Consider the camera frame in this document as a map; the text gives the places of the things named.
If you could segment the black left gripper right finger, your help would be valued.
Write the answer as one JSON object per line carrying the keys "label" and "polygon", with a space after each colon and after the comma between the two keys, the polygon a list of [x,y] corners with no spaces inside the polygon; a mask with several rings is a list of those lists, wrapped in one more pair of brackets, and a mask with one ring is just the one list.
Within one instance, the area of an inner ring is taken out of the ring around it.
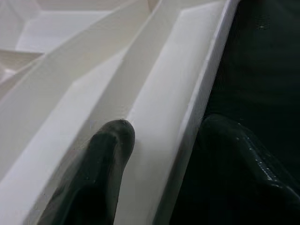
{"label": "black left gripper right finger", "polygon": [[220,222],[299,224],[299,183],[251,130],[212,114],[202,122],[199,140]]}

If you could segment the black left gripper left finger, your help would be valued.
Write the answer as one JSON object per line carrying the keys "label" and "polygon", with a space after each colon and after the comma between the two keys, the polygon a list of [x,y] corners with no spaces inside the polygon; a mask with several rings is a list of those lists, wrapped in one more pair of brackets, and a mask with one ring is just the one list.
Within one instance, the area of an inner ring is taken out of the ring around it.
{"label": "black left gripper left finger", "polygon": [[38,223],[112,225],[122,175],[134,145],[135,130],[127,120],[104,124],[79,162],[64,174]]}

